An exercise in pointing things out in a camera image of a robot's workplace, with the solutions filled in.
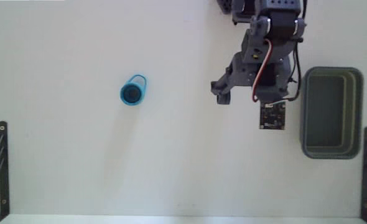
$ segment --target blue cylinder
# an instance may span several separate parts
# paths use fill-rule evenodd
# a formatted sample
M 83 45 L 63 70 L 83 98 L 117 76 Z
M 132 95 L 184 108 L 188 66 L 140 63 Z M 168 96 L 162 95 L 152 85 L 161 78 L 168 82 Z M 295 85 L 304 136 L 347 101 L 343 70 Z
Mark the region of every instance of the blue cylinder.
M 146 78 L 143 75 L 134 75 L 121 88 L 120 98 L 129 106 L 138 105 L 145 97 L 146 87 Z

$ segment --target circuit board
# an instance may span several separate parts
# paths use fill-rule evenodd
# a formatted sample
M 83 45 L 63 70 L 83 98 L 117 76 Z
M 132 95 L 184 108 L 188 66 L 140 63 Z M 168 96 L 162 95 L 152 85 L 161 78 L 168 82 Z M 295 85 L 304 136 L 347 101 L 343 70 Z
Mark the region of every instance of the circuit board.
M 269 105 L 261 103 L 260 129 L 284 130 L 286 121 L 286 103 Z

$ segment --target cup handle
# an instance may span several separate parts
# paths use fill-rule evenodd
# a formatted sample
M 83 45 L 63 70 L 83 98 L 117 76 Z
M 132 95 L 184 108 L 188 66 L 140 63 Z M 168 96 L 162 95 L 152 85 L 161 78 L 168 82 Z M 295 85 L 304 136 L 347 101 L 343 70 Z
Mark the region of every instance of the cup handle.
M 141 78 L 144 80 L 144 91 L 146 91 L 146 87 L 147 87 L 147 80 L 146 80 L 145 76 L 143 76 L 143 75 L 134 75 L 133 77 L 131 77 L 131 78 L 127 81 L 127 83 L 129 83 L 129 82 L 133 81 L 133 80 L 134 80 L 134 78 L 136 78 L 136 77 L 141 77 Z

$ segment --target white tabletop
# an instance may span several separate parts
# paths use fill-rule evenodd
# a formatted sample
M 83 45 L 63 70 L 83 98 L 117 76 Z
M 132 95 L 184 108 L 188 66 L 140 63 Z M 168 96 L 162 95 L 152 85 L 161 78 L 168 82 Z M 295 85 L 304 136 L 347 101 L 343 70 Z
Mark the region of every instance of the white tabletop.
M 367 4 L 309 1 L 307 24 L 303 71 L 360 69 L 367 126 Z M 361 154 L 307 158 L 300 101 L 285 131 L 259 130 L 250 88 L 216 104 L 210 82 L 247 27 L 215 0 L 0 1 L 11 212 L 358 217 Z M 119 89 L 137 73 L 149 88 L 128 107 Z

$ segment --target gray bin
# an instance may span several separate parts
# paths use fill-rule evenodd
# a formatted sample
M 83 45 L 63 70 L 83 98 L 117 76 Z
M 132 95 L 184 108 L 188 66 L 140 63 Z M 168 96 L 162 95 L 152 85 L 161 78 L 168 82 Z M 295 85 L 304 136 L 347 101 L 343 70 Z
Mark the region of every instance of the gray bin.
M 304 78 L 301 143 L 312 159 L 352 159 L 360 151 L 363 76 L 315 67 Z

